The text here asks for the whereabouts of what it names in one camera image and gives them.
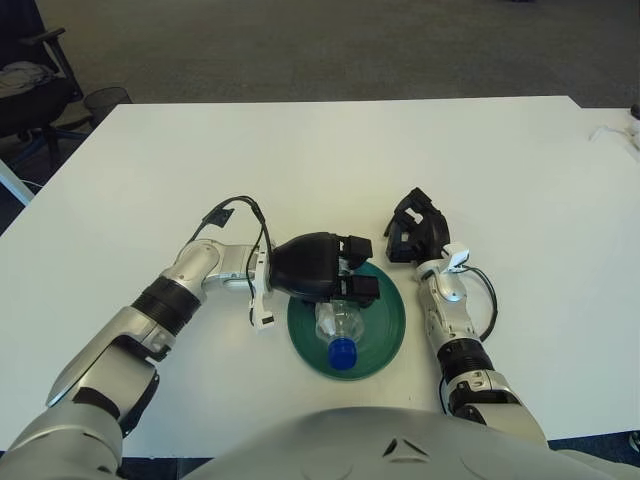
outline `black cable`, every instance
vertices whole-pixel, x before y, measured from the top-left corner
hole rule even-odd
[[[444,399],[442,398],[442,387],[444,386],[444,375],[440,378],[438,384],[438,398],[440,399],[440,406],[442,407],[442,413],[447,414],[447,407],[444,406]]]
[[[249,252],[249,257],[247,258],[247,263],[244,266],[244,274],[247,277],[247,285],[249,285],[249,293],[251,293],[251,308],[249,308],[249,323],[253,326],[253,301],[256,298],[256,293],[253,288],[253,283],[251,283],[251,279],[249,278],[249,260],[253,256],[253,252],[256,251],[258,245],[260,245],[260,240],[262,240],[262,234],[264,233],[264,228],[260,228],[260,235],[258,235],[258,240],[253,244],[253,248],[251,248],[251,252]]]
[[[193,242],[207,225],[218,225],[223,228],[229,218],[230,213],[228,213],[226,217],[223,216],[222,219],[216,217],[223,213],[222,210],[232,202],[243,202],[249,205],[251,211],[253,212],[253,215],[260,223],[260,234],[258,235],[258,240],[256,240],[256,243],[253,245],[253,248],[251,249],[251,252],[247,257],[247,263],[244,267],[244,273],[247,277],[247,284],[249,285],[249,293],[251,294],[251,303],[253,304],[253,301],[255,300],[255,289],[253,287],[253,284],[251,283],[251,279],[249,278],[249,262],[251,261],[251,257],[260,245],[262,235],[264,235],[265,241],[267,242],[267,255],[269,258],[269,262],[271,261],[272,257],[271,237],[269,236],[269,229],[267,228],[267,222],[264,218],[264,215],[262,214],[262,211],[260,210],[258,202],[256,202],[248,195],[237,195],[235,197],[230,197],[226,200],[223,200],[218,205],[213,207],[211,211],[203,217],[200,225],[198,225],[198,228],[196,228],[195,232],[193,232],[193,235],[191,235],[191,238],[189,238],[187,243]],[[253,306],[249,309],[249,322],[251,323],[251,325],[253,325]]]
[[[491,335],[491,332],[493,332],[493,329],[496,326],[496,320],[498,319],[498,297],[496,296],[496,291],[493,288],[491,280],[489,280],[489,277],[487,277],[487,275],[482,270],[480,270],[478,267],[467,267],[466,265],[462,265],[461,267],[463,269],[463,272],[470,271],[475,273],[480,278],[480,280],[482,280],[482,283],[484,283],[484,286],[487,288],[489,296],[491,297],[491,319],[489,320],[489,325],[487,326],[485,331],[480,334],[480,341],[484,342],[487,338],[489,338],[489,335]]]

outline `clear plastic bottle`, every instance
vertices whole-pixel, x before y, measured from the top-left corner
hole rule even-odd
[[[357,342],[364,333],[364,322],[357,305],[345,300],[316,303],[316,335],[328,344],[329,365],[349,370],[358,361]]]

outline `floor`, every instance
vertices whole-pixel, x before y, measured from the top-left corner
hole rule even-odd
[[[123,86],[136,103],[570,95],[626,108],[638,98],[635,0],[38,3],[48,26],[67,29],[62,44],[85,92]],[[61,122],[83,113],[71,105]],[[23,146],[0,139],[0,158],[11,164]],[[62,141],[63,157],[77,146]],[[51,175],[46,151],[12,168],[37,183]],[[0,233],[21,209],[0,188]],[[640,465],[626,438],[552,447]],[[153,464],[127,468],[135,476]]]

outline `wire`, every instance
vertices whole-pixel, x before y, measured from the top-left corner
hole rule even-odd
[[[629,135],[629,133],[625,132],[624,130],[618,130],[617,128],[611,128],[611,127],[609,127],[607,125],[600,125],[596,130],[594,130],[594,132],[591,135],[589,135],[589,141],[593,142],[593,141],[597,140],[602,132],[618,133],[618,134],[624,136],[627,139],[631,139],[631,135]]]
[[[440,377],[440,383],[438,384],[438,398],[440,398],[440,407],[442,407],[442,413],[447,414],[447,407],[444,406],[444,399],[442,398],[442,387],[444,387],[444,375]]]
[[[458,270],[458,273],[462,273],[462,272],[475,273],[480,278],[480,280],[482,280],[482,283],[484,283],[484,286],[486,287],[487,291],[489,292],[489,296],[491,297],[491,307],[492,307],[491,319],[489,320],[489,325],[487,326],[487,328],[484,330],[484,332],[480,334],[480,341],[484,342],[487,338],[489,338],[489,335],[491,335],[491,332],[493,332],[493,329],[496,326],[496,320],[498,319],[498,297],[496,296],[496,290],[495,288],[493,288],[493,284],[491,283],[491,280],[489,280],[489,277],[487,277],[486,273],[484,273],[478,267],[469,267],[463,264],[463,265],[459,265],[459,268],[460,270]],[[442,398],[443,386],[444,386],[444,375],[442,375],[442,377],[440,378],[440,383],[438,384],[438,398],[440,399],[440,407],[442,407],[442,413],[446,415],[447,409],[444,405],[444,399]]]
[[[23,178],[19,178],[18,180],[20,180],[22,183],[26,183],[28,185],[33,185],[34,187],[44,188],[44,185],[40,185],[39,183],[32,182],[31,180],[24,180]]]
[[[253,287],[253,283],[251,283],[251,279],[249,278],[249,260],[253,256],[253,252],[256,251],[258,245],[260,245],[260,240],[262,240],[262,234],[264,233],[264,228],[260,228],[260,235],[258,235],[258,239],[256,243],[253,244],[253,248],[251,248],[251,252],[249,252],[249,257],[247,257],[247,263],[244,266],[244,274],[247,277],[247,285],[249,285],[249,293],[251,293],[251,307],[249,308],[249,323],[253,326],[253,301],[256,298],[256,292]]]
[[[187,240],[187,243],[193,242],[198,237],[200,232],[202,232],[202,230],[207,225],[218,225],[221,228],[224,228],[224,224],[226,223],[226,220],[228,220],[228,217],[221,224],[216,223],[215,217],[216,215],[219,215],[220,212],[232,202],[243,202],[249,205],[249,207],[251,207],[251,211],[253,212],[253,215],[256,217],[256,219],[260,223],[260,234],[258,235],[258,240],[256,240],[256,243],[251,248],[251,252],[247,257],[247,263],[244,266],[244,273],[247,277],[247,284],[249,285],[249,293],[251,294],[251,308],[249,309],[249,322],[251,323],[251,325],[253,325],[253,301],[256,298],[256,293],[255,293],[255,288],[253,286],[253,283],[251,283],[251,279],[249,278],[249,262],[251,261],[251,257],[253,256],[254,252],[257,250],[258,246],[260,245],[260,241],[262,240],[263,235],[267,243],[267,255],[268,255],[269,262],[271,262],[271,256],[272,256],[271,237],[269,236],[269,229],[267,228],[267,222],[264,218],[264,215],[262,214],[262,211],[260,210],[260,206],[258,205],[258,202],[256,202],[253,198],[251,198],[248,195],[238,195],[238,196],[230,197],[230,198],[227,198],[226,200],[223,200],[218,205],[213,207],[211,211],[203,217],[202,221],[200,222],[200,225],[198,225],[198,228],[196,228],[195,232],[193,232],[193,235],[191,235],[191,238]]]
[[[487,326],[485,331],[480,334],[480,341],[484,342],[487,338],[489,338],[491,332],[493,332],[493,329],[496,326],[496,320],[498,319],[498,297],[496,296],[496,290],[495,288],[493,288],[493,284],[491,283],[491,280],[489,280],[489,277],[487,277],[487,275],[478,267],[468,267],[466,265],[461,265],[461,268],[462,272],[470,271],[475,273],[480,278],[480,280],[482,280],[482,283],[484,283],[484,286],[487,288],[489,296],[491,297],[491,319],[489,320],[489,325]]]

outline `blue bottle cap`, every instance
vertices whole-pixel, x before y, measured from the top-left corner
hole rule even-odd
[[[358,360],[356,342],[350,338],[336,338],[329,344],[329,365],[336,370],[349,370]]]

